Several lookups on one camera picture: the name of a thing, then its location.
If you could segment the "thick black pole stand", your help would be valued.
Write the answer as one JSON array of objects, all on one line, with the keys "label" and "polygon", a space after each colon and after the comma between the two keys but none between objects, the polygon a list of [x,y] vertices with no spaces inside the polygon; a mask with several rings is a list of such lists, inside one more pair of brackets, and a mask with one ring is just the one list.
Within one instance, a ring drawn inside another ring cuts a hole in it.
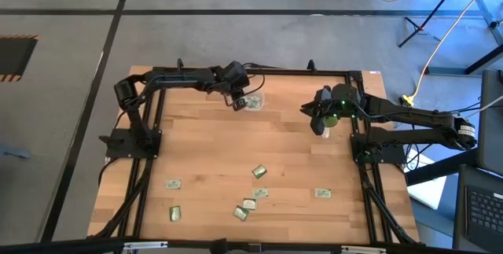
[{"label": "thick black pole stand", "polygon": [[503,44],[482,56],[457,54],[453,57],[435,57],[427,67],[426,75],[481,76],[487,69],[503,68]]}]

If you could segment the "black overhead gantry beam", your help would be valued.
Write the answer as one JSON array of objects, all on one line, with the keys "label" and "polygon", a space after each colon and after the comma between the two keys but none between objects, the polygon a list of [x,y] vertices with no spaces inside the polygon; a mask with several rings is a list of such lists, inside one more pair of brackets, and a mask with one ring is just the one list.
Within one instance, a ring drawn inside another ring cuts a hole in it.
[{"label": "black overhead gantry beam", "polygon": [[215,241],[185,240],[144,240],[135,237],[92,237],[70,241],[46,241],[19,245],[0,245],[0,254],[105,254],[158,249],[158,248],[202,248],[210,254],[225,254],[232,250],[250,253],[265,251],[306,251],[334,252],[344,254],[488,254],[466,250],[434,248],[422,244],[398,244],[374,242],[368,245],[343,244],[307,244],[277,242],[232,242],[226,239]]}]

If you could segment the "black keyboard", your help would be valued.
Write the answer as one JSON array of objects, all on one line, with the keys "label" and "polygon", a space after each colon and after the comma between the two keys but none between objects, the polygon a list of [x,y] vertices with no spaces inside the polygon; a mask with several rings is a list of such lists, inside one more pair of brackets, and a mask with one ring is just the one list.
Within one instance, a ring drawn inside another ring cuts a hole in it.
[{"label": "black keyboard", "polygon": [[458,174],[453,248],[503,254],[503,178],[468,165]]}]

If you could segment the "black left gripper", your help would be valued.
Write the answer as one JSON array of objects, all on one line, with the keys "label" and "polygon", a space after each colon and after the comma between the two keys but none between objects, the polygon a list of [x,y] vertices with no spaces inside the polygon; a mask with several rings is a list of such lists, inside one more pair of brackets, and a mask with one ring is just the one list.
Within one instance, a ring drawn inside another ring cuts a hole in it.
[{"label": "black left gripper", "polygon": [[250,85],[248,74],[243,65],[238,61],[232,61],[230,64],[217,67],[214,71],[216,90],[224,94],[224,100],[228,107],[233,106],[234,110],[240,111],[247,105],[244,96],[244,88]]}]

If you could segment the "green white ceramic mug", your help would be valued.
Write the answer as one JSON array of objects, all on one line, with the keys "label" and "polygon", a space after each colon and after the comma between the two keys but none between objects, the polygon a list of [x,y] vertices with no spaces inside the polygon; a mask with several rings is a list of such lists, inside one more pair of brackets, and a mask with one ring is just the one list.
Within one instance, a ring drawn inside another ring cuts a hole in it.
[{"label": "green white ceramic mug", "polygon": [[329,138],[330,136],[330,129],[335,127],[339,122],[339,117],[336,114],[333,114],[331,116],[324,116],[322,118],[322,124],[324,125],[323,132],[321,136],[324,139]]}]

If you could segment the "grey metal beam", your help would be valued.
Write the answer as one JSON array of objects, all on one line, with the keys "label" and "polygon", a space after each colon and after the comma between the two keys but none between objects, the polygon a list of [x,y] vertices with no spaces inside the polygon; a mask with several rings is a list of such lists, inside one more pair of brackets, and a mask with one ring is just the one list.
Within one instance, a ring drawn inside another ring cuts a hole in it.
[{"label": "grey metal beam", "polygon": [[483,19],[487,24],[488,30],[493,35],[496,43],[500,46],[501,44],[503,44],[503,36],[501,35],[501,33],[497,28],[492,28],[490,26],[490,23],[494,22],[493,15],[490,13],[489,9],[486,7],[486,4],[483,0],[476,0],[476,5],[478,6],[479,11],[481,12],[481,16],[483,17]]}]

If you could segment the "dark computer monitor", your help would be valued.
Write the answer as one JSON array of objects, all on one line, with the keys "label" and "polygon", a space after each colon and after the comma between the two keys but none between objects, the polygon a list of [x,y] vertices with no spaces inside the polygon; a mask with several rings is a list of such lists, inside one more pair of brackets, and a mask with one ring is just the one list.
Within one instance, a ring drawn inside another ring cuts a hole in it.
[{"label": "dark computer monitor", "polygon": [[503,72],[483,73],[481,97],[478,165],[503,176]]}]

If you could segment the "white box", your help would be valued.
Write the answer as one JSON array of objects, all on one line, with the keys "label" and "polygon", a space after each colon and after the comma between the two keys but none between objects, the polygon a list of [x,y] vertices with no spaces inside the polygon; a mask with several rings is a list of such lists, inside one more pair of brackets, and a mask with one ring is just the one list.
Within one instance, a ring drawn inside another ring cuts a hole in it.
[{"label": "white box", "polygon": [[[415,171],[420,167],[433,164],[434,161],[425,155],[418,155],[415,149],[411,149],[406,156],[406,165],[403,171],[406,173],[406,181],[409,181],[409,173]],[[445,186],[446,176],[432,179],[427,182],[417,183],[410,185],[408,183],[409,195],[419,201],[420,203],[428,206],[433,210],[437,210],[442,197],[443,188]]]}]

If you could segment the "clear plastic bag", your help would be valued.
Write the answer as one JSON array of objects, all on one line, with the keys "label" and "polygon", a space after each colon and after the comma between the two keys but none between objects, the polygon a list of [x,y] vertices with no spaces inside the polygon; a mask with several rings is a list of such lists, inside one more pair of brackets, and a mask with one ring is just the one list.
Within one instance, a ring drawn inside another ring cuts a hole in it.
[{"label": "clear plastic bag", "polygon": [[259,111],[263,108],[265,103],[264,94],[261,92],[255,92],[244,97],[247,111]]}]

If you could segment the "thin black light stand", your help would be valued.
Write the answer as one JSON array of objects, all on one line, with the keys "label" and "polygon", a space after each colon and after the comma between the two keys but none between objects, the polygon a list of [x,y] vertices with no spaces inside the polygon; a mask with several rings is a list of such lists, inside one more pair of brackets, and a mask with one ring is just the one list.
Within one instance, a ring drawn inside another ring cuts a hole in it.
[{"label": "thin black light stand", "polygon": [[436,14],[439,14],[439,9],[442,7],[442,5],[445,3],[446,0],[439,0],[439,2],[436,4],[435,8],[431,11],[428,11],[428,15],[424,19],[423,22],[420,24],[416,23],[412,18],[405,16],[404,20],[407,24],[413,27],[412,32],[404,38],[399,44],[398,48],[402,48],[406,43],[408,43],[412,38],[415,38],[416,36],[423,35],[427,36],[431,39],[433,39],[436,42],[441,42],[441,39],[432,33],[428,32],[425,30],[428,22],[435,16]]}]

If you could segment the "black aluminium table frame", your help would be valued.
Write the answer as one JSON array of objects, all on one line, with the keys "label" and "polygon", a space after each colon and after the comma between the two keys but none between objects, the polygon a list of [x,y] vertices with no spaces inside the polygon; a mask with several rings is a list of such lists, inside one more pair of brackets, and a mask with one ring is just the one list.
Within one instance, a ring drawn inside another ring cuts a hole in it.
[{"label": "black aluminium table frame", "polygon": [[[382,239],[378,214],[367,222],[359,170],[351,155],[355,127],[343,120],[327,139],[314,135],[299,108],[324,85],[361,84],[374,94],[379,74],[260,68],[251,71],[251,89],[263,92],[260,111],[227,108],[218,94],[194,89],[156,92],[140,106],[150,127],[163,134],[159,155],[142,158],[136,183],[127,183],[131,158],[112,158],[98,191],[88,234],[117,237],[126,193],[125,235],[144,240],[277,242],[367,245]],[[256,179],[252,170],[267,173]],[[179,190],[167,190],[179,179]],[[233,216],[252,191],[267,188],[245,221]],[[316,198],[315,188],[330,189]],[[171,222],[169,208],[182,217]]]}]

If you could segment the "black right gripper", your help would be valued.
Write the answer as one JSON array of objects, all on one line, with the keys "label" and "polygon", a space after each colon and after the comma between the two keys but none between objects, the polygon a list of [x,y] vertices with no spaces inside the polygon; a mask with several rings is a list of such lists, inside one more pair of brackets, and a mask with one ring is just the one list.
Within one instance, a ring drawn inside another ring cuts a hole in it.
[{"label": "black right gripper", "polygon": [[360,97],[355,87],[338,84],[334,87],[324,86],[314,98],[315,102],[301,105],[300,112],[314,116],[310,128],[316,135],[323,135],[325,116],[352,117],[358,114]]}]

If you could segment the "hazard striped floor hatch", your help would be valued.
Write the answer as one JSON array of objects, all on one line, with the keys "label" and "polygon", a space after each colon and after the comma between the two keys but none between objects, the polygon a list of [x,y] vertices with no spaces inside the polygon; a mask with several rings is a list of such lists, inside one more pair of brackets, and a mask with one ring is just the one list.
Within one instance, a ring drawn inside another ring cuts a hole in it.
[{"label": "hazard striped floor hatch", "polygon": [[21,80],[38,40],[37,35],[0,35],[0,83]]}]

